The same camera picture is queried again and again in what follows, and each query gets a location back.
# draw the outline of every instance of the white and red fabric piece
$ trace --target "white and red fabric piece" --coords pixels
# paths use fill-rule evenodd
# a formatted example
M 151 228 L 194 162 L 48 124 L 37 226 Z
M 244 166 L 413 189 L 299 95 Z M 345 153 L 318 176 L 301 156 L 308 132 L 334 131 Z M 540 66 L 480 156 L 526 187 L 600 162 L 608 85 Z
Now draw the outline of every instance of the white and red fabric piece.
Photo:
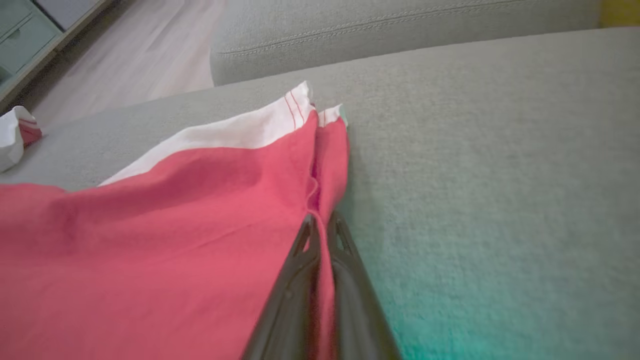
M 0 358 L 239 358 L 305 215 L 326 225 L 342 197 L 348 152 L 339 107 L 318 114 L 302 83 L 96 188 L 0 186 Z M 321 237 L 310 356 L 329 359 Z

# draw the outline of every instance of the fabric seam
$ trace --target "fabric seam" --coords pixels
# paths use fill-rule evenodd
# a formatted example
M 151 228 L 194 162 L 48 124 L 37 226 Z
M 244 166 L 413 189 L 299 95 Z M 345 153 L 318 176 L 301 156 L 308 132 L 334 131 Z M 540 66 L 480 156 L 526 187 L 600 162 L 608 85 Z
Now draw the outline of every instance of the fabric seam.
M 306 33 L 300 33 L 300 34 L 297 34 L 297 35 L 291 35 L 289 37 L 284 37 L 284 38 L 280 38 L 280 39 L 277 39 L 277 40 L 272 40 L 272 41 L 269 41 L 269 42 L 263 42 L 261 44 L 251 45 L 249 47 L 236 47 L 234 49 L 227 49 L 227 50 L 224 50 L 224 51 L 215 51 L 215 53 L 218 54 L 218 55 L 222 55 L 222 56 L 242 56 L 242 55 L 247 55 L 247 54 L 255 54 L 255 53 L 259 53 L 261 51 L 275 49 L 275 48 L 278 48 L 278 47 L 285 47 L 285 46 L 300 44 L 302 42 L 313 41 L 313 40 L 317 40 L 317 39 L 320 39 L 320 38 L 334 37 L 334 36 L 341 35 L 341 34 L 352 33 L 352 32 L 356 32 L 356 31 L 363 31 L 363 30 L 367 30 L 367 29 L 378 28 L 378 27 L 382 27 L 382 26 L 386 26 L 386 25 L 392 25 L 392 24 L 397 24 L 397 23 L 400 23 L 400 22 L 406 22 L 406 21 L 411 21 L 411 20 L 427 19 L 427 18 L 430 18 L 430 17 L 438 17 L 438 16 L 443 16 L 443 15 L 456 15 L 456 14 L 459 14 L 459 13 L 481 12 L 481 11 L 484 11 L 484 10 L 493 10 L 493 9 L 499 9 L 499 8 L 507 8 L 507 7 L 514 6 L 514 5 L 527 4 L 527 3 L 541 3 L 541 2 L 547 2 L 547 1 L 550 1 L 550 0 L 510 0 L 510 1 L 502 2 L 502 3 L 492 3 L 492 4 L 488 4 L 487 3 L 487 4 L 474 5 L 474 7 L 471 8 L 471 9 L 460 9 L 460 10 L 457 10 L 455 8 L 452 8 L 452 9 L 447 9 L 447 10 L 439 10 L 439 11 L 433 13 L 433 14 L 424 15 L 424 16 L 420 16 L 420 17 L 410 17 L 410 18 L 407 18 L 407 19 L 399 19 L 399 20 L 390 21 L 390 22 L 379 22 L 377 24 L 372 24 L 372 25 L 366 26 L 364 28 L 356 28 L 356 29 L 351 29 L 351 30 L 346 30 L 346 31 L 340 31 L 340 32 L 337 32 L 337 33 L 330 33 L 330 34 L 326 34 L 326 35 L 323 35 L 323 36 L 320 36 L 320 37 L 313 37 L 313 38 L 306 38 L 306 39 L 305 38 L 301 38 L 299 41 L 295 41 L 295 42 L 286 42 L 287 40 L 294 39 L 296 37 L 304 37 L 306 35 L 320 35 L 323 32 L 329 31 L 329 30 L 332 30 L 332 29 L 347 28 L 349 26 L 366 25 L 370 21 L 386 19 L 386 18 L 389 18 L 389 17 L 399 16 L 399 15 L 403 15 L 403 16 L 420 15 L 420 13 L 428 12 L 430 10 L 434 10 L 435 8 L 412 10 L 410 12 L 390 14 L 390 15 L 385 15 L 385 16 L 382 16 L 382 17 L 363 20 L 363 21 L 360 21 L 360 22 L 350 22 L 350 23 L 347 23 L 347 24 L 341 24 L 341 25 L 338 25 L 338 26 L 333 26 L 331 28 L 324 28 L 324 29 L 319 29 L 319 30 L 314 30 L 314 31 L 308 31 Z M 472 1 L 470 3 L 460 3 L 460 4 L 456 4 L 456 5 L 447 5 L 447 6 L 440 6 L 440 7 L 444 8 L 444 7 L 465 6 L 465 5 L 476 4 L 476 3 L 480 3 L 480 2 L 482 2 L 482 0 Z

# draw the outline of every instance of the gray upholstery fabric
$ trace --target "gray upholstery fabric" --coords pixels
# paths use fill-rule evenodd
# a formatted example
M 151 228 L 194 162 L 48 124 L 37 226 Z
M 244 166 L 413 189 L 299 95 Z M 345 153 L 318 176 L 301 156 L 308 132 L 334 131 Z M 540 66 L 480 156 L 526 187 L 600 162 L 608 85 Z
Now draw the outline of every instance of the gray upholstery fabric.
M 216 85 L 368 56 L 591 29 L 600 0 L 233 0 L 211 45 Z
M 405 359 L 637 359 L 640 28 L 450 45 L 110 111 L 2 181 L 93 186 L 304 79 L 343 102 L 340 204 Z

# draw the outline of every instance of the light wood floor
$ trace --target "light wood floor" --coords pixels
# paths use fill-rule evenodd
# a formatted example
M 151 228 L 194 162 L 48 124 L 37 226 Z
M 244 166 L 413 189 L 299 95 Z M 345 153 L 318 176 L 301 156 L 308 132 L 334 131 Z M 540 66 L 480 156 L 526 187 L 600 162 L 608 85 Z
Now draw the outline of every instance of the light wood floor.
M 122 0 L 54 61 L 23 103 L 44 133 L 87 115 L 213 86 L 225 0 Z

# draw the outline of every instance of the yellow object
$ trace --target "yellow object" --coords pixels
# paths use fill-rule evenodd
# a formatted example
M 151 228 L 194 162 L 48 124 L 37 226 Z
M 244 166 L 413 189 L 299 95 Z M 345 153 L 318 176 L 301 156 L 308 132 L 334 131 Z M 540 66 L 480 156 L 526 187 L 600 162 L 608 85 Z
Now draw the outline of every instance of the yellow object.
M 600 25 L 640 26 L 640 0 L 603 0 Z

